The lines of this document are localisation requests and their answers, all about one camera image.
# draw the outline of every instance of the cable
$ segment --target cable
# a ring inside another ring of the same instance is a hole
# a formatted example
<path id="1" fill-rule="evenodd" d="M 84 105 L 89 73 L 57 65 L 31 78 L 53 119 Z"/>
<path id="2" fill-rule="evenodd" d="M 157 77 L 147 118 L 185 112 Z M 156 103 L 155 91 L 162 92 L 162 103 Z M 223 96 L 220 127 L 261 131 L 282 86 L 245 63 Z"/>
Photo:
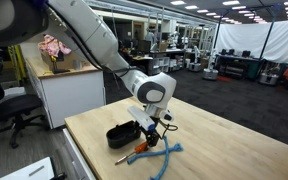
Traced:
<path id="1" fill-rule="evenodd" d="M 171 125 L 171 124 L 165 124 L 163 121 L 161 121 L 160 119 L 158 120 L 159 123 L 165 128 L 162 136 L 159 135 L 160 139 L 163 139 L 165 137 L 165 133 L 166 131 L 176 131 L 178 130 L 178 127 L 175 125 Z"/>
<path id="2" fill-rule="evenodd" d="M 156 177 L 150 177 L 150 180 L 159 180 L 161 179 L 161 177 L 163 176 L 167 166 L 168 166 L 168 161 L 169 161 L 169 153 L 170 152 L 181 152 L 183 151 L 183 147 L 181 146 L 180 143 L 176 143 L 173 147 L 168 147 L 168 141 L 167 141 L 167 137 L 164 136 L 164 143 L 165 143 L 165 150 L 162 151 L 158 151 L 158 152 L 147 152 L 147 153 L 140 153 L 137 154 L 133 157 L 131 157 L 129 160 L 127 160 L 128 165 L 132 164 L 135 160 L 137 160 L 138 158 L 142 158 L 142 157 L 150 157 L 150 156 L 158 156 L 158 155 L 163 155 L 165 154 L 165 160 L 164 160 L 164 165 L 162 167 L 162 169 L 160 170 L 160 172 L 157 174 Z"/>
<path id="3" fill-rule="evenodd" d="M 116 32 L 116 26 L 115 26 L 115 18 L 114 18 L 113 7 L 112 7 L 112 9 L 111 9 L 111 12 L 112 12 L 112 20 L 113 20 L 113 26 L 114 26 L 114 33 L 115 33 L 116 39 L 118 40 L 117 32 Z"/>

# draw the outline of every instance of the wooden table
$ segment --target wooden table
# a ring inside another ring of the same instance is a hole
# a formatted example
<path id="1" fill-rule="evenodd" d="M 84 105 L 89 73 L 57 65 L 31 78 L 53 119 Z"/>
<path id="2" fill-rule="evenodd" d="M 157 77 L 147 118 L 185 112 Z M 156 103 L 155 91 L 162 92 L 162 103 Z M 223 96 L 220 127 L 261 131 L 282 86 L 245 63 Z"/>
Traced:
<path id="1" fill-rule="evenodd" d="M 106 132 L 132 119 L 127 113 L 132 105 L 142 107 L 136 99 L 128 98 L 65 119 L 70 135 L 98 179 L 148 179 L 163 166 L 164 156 L 114 165 L 145 141 L 141 135 L 121 149 L 108 147 Z M 170 154 L 162 179 L 288 180 L 288 145 L 175 98 L 168 107 L 176 118 L 172 123 L 179 127 L 167 132 L 169 145 L 179 142 L 184 151 Z M 151 151 L 163 149 L 160 140 Z"/>

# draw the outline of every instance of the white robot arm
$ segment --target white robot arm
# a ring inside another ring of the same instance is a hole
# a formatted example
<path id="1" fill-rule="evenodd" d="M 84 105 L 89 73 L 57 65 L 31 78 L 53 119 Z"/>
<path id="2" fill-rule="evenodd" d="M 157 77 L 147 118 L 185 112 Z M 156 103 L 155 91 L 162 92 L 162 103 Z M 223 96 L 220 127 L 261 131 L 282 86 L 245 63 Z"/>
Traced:
<path id="1" fill-rule="evenodd" d="M 170 34 L 170 37 L 172 37 L 172 48 L 176 49 L 176 44 L 178 42 L 178 36 L 180 35 L 180 33 L 178 33 L 177 31 L 174 31 L 174 33 Z"/>
<path id="2" fill-rule="evenodd" d="M 0 0 L 0 46 L 18 44 L 42 32 L 82 53 L 95 67 L 117 74 L 126 88 L 146 104 L 145 114 L 151 119 L 143 118 L 142 110 L 129 109 L 144 130 L 155 130 L 159 118 L 173 120 L 166 108 L 176 80 L 164 73 L 148 77 L 132 69 L 118 54 L 114 34 L 84 1 Z"/>
<path id="3" fill-rule="evenodd" d="M 194 60 L 194 63 L 196 64 L 198 58 L 199 58 L 200 55 L 201 55 L 201 52 L 200 52 L 200 50 L 197 48 L 197 46 L 194 46 L 194 53 L 195 53 L 195 60 Z"/>

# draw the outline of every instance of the white cabinet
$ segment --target white cabinet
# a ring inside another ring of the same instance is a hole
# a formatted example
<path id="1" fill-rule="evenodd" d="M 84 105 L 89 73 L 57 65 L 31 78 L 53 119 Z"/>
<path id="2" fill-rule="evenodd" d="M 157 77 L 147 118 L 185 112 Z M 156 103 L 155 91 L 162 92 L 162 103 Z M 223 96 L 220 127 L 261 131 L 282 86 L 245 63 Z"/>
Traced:
<path id="1" fill-rule="evenodd" d="M 72 158 L 72 165 L 78 176 L 78 179 L 95 180 L 96 178 L 94 177 L 91 169 L 85 162 L 83 155 L 79 151 L 68 130 L 63 129 L 63 133 L 65 138 L 65 146 Z"/>
<path id="2" fill-rule="evenodd" d="M 168 72 L 170 64 L 169 57 L 155 57 L 150 60 L 148 75 L 155 75 L 160 72 Z"/>
<path id="3" fill-rule="evenodd" d="M 105 105 L 102 71 L 91 71 L 54 77 L 38 77 L 27 62 L 28 75 L 42 99 L 51 129 L 64 125 L 64 118 Z"/>

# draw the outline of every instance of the table top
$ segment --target table top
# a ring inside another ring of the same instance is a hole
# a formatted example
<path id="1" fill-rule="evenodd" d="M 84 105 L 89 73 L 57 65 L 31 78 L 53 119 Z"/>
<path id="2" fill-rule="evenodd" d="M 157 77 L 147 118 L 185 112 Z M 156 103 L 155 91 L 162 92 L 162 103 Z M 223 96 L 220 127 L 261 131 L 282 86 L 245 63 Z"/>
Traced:
<path id="1" fill-rule="evenodd" d="M 244 60 L 244 61 L 261 61 L 258 58 L 247 58 L 247 57 L 241 57 L 241 56 L 230 56 L 230 55 L 218 55 L 219 57 L 223 58 L 229 58 L 229 59 L 238 59 L 238 60 Z"/>
<path id="2" fill-rule="evenodd" d="M 141 138 L 120 149 L 110 149 L 106 132 L 132 117 L 127 108 L 142 105 L 133 97 L 65 119 L 67 128 L 98 179 L 148 179 L 155 177 L 164 156 L 138 159 L 115 166 L 133 152 Z M 169 145 L 181 143 L 183 152 L 170 153 L 162 179 L 288 179 L 288 145 L 224 118 L 172 98 L 168 104 L 178 126 L 167 132 Z M 150 151 L 164 150 L 160 140 Z"/>
<path id="3" fill-rule="evenodd" d="M 143 57 L 143 56 L 133 57 L 133 60 L 135 60 L 135 61 L 152 60 L 152 59 L 153 59 L 152 57 Z"/>
<path id="4" fill-rule="evenodd" d="M 70 72 L 53 74 L 53 72 L 49 70 L 49 66 L 43 61 L 42 55 L 37 48 L 37 43 L 22 43 L 21 51 L 24 59 L 32 67 L 34 73 L 39 79 L 57 78 L 99 71 L 94 66 L 84 66 L 81 70 L 69 69 Z"/>
<path id="5" fill-rule="evenodd" d="M 28 57 L 26 58 L 26 62 L 32 67 L 34 73 L 39 79 L 57 78 L 99 71 L 94 66 L 84 66 L 81 70 L 69 69 L 70 72 L 53 74 L 53 72 L 49 70 L 48 65 L 44 63 L 42 58 Z"/>
<path id="6" fill-rule="evenodd" d="M 151 51 L 150 54 L 159 54 L 159 53 L 184 53 L 182 49 L 166 49 L 166 51 Z"/>

